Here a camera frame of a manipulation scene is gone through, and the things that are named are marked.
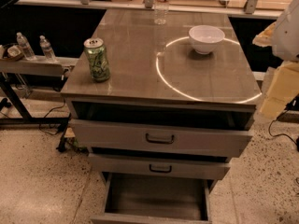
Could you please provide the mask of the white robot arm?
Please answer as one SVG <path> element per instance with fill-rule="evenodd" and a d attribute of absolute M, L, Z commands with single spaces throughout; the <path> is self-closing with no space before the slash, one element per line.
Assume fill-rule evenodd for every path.
<path fill-rule="evenodd" d="M 292 0 L 278 19 L 256 35 L 259 47 L 271 47 L 282 60 L 275 70 L 260 113 L 274 120 L 299 94 L 299 0 Z"/>

